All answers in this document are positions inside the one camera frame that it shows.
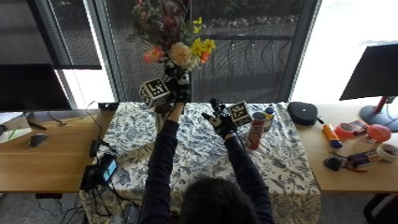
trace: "computer mouse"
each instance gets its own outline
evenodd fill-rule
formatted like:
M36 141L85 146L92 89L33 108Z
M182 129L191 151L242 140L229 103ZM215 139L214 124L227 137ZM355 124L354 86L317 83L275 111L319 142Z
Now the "computer mouse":
M37 133L29 138L28 145L32 147L37 147L40 143L42 143L48 138L45 133Z

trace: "dark hair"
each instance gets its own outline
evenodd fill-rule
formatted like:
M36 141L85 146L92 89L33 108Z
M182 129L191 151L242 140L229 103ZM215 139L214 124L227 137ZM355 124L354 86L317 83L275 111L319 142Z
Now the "dark hair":
M254 205L237 185L221 178L203 177L183 193L181 224L257 224Z

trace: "chair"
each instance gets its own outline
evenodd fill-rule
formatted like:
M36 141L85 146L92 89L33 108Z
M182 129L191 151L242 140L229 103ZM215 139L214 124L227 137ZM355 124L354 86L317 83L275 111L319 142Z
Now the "chair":
M368 203L364 205L363 215L368 224L398 223L398 195L386 201L388 195L390 194L386 193L375 194ZM380 210L372 214L371 212L374 208L380 204L382 201L386 201L386 204L382 205Z

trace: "can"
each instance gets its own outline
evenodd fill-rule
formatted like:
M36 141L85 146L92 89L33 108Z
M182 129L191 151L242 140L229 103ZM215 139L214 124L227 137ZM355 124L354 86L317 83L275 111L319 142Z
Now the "can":
M247 133L247 148L251 150L258 149L259 139L263 134L263 123L265 123L265 114L262 112L255 112L253 114L253 121Z
M265 109L265 121L263 121L263 132L266 133L271 129L273 120L274 120L274 109L267 107Z

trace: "flower bouquet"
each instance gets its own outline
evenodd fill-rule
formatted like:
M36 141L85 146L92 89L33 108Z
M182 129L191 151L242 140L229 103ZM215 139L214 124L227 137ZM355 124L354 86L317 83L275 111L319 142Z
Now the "flower bouquet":
M142 55L146 63L159 63L163 67L162 80L170 90L166 103L173 102L174 86L167 80L179 80L189 75L201 63L206 63L214 40L201 40L201 17L190 21L187 0L137 0L133 8L134 34L149 43L148 52Z

